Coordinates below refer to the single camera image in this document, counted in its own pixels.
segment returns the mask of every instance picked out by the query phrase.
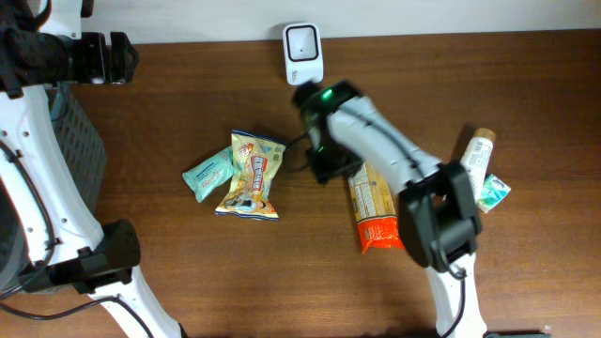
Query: colorful snack bag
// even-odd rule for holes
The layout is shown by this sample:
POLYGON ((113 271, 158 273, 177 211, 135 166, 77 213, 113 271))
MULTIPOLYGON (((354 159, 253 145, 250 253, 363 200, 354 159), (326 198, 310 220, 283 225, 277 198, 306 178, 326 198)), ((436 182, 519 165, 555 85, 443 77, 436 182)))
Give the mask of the colorful snack bag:
POLYGON ((348 186, 362 252, 365 254, 371 247, 403 249, 393 198, 384 177, 374 167, 364 163, 359 172, 348 179, 348 186))
POLYGON ((493 207, 496 207, 510 191, 511 188, 507 184, 490 174, 482 187, 482 194, 478 200, 478 207, 484 213, 488 213, 488 211, 493 207))
POLYGON ((232 131, 234 176, 229 193, 215 209, 218 215, 234 214, 255 220, 277 221, 268 200, 285 146, 263 136, 232 131))
POLYGON ((232 175, 234 175, 234 166, 232 147, 229 146, 181 176, 194 191, 196 201, 200 203, 213 189, 224 184, 232 175))

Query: brown bottle cap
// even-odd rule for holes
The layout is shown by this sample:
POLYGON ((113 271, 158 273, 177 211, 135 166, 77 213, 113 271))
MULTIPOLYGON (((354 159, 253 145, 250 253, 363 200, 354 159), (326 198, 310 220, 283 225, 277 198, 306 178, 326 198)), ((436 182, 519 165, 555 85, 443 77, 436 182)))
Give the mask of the brown bottle cap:
POLYGON ((473 134, 473 137, 484 137, 486 140, 490 140, 490 142, 495 143, 497 139, 497 134, 494 131, 486 128, 478 128, 476 132, 473 134))

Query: wooden tabletop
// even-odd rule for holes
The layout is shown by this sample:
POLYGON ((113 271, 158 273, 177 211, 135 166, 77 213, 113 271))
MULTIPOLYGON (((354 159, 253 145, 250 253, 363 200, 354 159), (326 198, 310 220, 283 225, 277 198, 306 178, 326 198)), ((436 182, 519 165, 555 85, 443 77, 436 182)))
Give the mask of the wooden tabletop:
MULTIPOLYGON (((476 283, 491 330, 601 336, 601 31, 322 41, 325 85, 349 79, 423 150, 448 161, 462 132, 497 133, 488 171, 512 187, 482 215, 476 283)), ((181 173, 233 129, 302 133, 281 41, 136 46, 133 82, 76 86, 104 140, 98 219, 132 221, 142 270, 191 337, 341 337, 434 327, 425 273, 399 250, 361 254, 347 183, 280 169, 277 223, 215 216, 181 173)), ((50 314, 68 289, 9 304, 50 314)), ((100 307, 55 322, 0 313, 4 337, 123 337, 100 307)))

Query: white bottle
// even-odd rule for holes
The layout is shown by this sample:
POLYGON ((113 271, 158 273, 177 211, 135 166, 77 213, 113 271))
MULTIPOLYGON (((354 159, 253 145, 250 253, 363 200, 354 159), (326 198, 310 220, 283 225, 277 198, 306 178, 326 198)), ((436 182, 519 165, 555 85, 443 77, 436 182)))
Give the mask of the white bottle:
POLYGON ((478 202, 482 185, 485 182, 486 168, 492 153, 492 146, 496 139, 495 132, 486 128, 479 128, 473 134, 473 137, 468 144, 461 164, 466 168, 470 176, 471 190, 473 191, 473 199, 478 202))

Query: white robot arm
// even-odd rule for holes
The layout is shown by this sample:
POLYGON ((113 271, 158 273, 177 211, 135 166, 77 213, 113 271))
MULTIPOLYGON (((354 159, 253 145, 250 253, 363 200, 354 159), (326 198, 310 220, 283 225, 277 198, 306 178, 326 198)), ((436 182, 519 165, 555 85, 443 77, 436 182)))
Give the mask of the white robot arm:
POLYGON ((481 225, 460 164, 444 166, 421 151, 346 82, 325 90, 305 84, 294 101, 314 146, 309 162, 318 181, 350 175, 358 163, 369 161, 400 193, 401 239, 426 270, 439 335, 482 338, 486 324, 473 275, 481 225), (446 199, 434 207, 433 194, 446 199))
POLYGON ((10 257, 0 255, 0 270, 11 267, 13 274, 0 278, 0 300, 73 285, 101 303, 130 337, 182 337, 184 330, 142 275, 135 230, 126 221, 100 226, 54 134, 45 84, 126 83, 137 63, 123 33, 112 34, 110 53, 101 34, 82 34, 80 14, 91 10, 82 4, 42 1, 38 18, 45 21, 27 20, 24 1, 0 4, 0 230, 10 234, 3 233, 0 244, 13 249, 10 257), (78 54, 82 46, 86 54, 78 54), (129 54, 133 63, 123 62, 129 54))

